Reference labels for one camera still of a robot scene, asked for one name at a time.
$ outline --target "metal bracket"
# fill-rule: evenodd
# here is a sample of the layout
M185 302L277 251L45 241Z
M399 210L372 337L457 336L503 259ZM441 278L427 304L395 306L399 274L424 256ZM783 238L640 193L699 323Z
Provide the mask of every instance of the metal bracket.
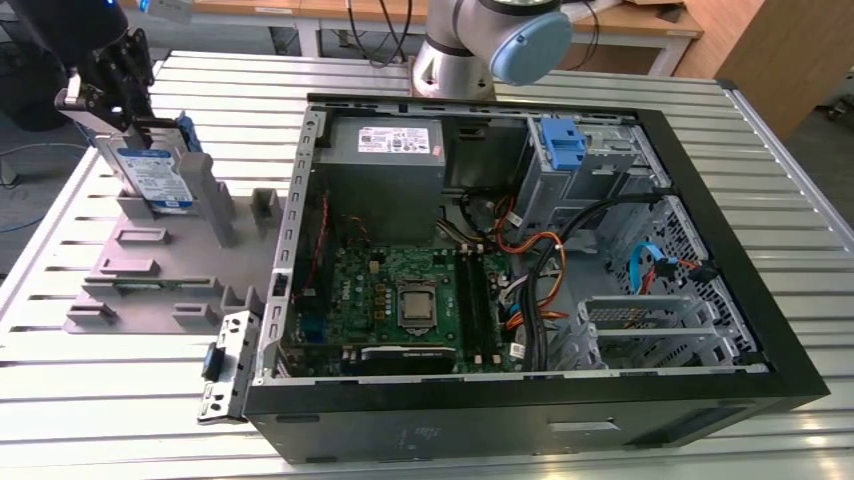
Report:
M242 403L252 377L260 319L248 311L225 316L204 358L206 380L196 421L201 425L245 423Z

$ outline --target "floor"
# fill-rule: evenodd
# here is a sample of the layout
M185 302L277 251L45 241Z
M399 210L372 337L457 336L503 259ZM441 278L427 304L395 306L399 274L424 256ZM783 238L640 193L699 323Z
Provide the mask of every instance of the floor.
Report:
M298 55L298 40L290 29L221 25L184 26L141 14L132 14L130 22L148 32L152 50L162 51L170 48ZM337 35L339 33L332 31L324 32L324 54L339 58L363 58L352 45L352 36L351 45L341 46ZM383 61L392 54L393 45L391 40L383 43L384 34L367 32L359 39L377 61ZM407 55L417 53L419 44L417 38L405 42ZM28 133L20 131L0 114L0 153L21 145L44 142L85 144L73 125L49 133ZM786 147L842 216L848 223L854 223L854 126L828 122L823 113L816 111L786 142ZM80 151L70 147L40 147L2 156L8 165L21 174L21 183L14 190L0 188L0 232L32 222L44 215L78 157ZM0 233L0 282L33 231L34 226Z

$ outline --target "ram slot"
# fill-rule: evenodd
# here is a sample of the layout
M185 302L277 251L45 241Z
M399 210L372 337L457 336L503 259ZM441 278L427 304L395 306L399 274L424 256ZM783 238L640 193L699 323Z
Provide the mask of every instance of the ram slot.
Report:
M472 360L480 353L479 323L473 314L473 298L469 282L471 258L459 253L453 258L453 272L456 275L456 306L459 323L463 331L463 352L465 359Z
M468 261L468 284L471 285L471 303L473 305L475 323L477 324L480 355L483 356L483 362L488 363L492 361L492 355L497 354L497 347L492 309L489 308L489 283L480 255L472 255Z

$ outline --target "blue hard drive label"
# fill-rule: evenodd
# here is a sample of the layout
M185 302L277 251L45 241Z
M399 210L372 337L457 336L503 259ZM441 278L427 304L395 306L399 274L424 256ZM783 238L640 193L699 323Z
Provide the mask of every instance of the blue hard drive label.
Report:
M180 210L192 206L192 194L170 152L120 148L117 153L124 173L152 206Z

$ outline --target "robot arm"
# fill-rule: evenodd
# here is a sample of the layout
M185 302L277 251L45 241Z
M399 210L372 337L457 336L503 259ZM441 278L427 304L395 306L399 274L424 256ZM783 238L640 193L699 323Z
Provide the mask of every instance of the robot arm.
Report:
M36 42L65 66L57 109L100 133L128 134L148 146L153 72L145 33L128 32L117 0L9 0Z
M485 99L492 76L509 85L539 80L572 38L560 0L433 0L412 82L425 97Z

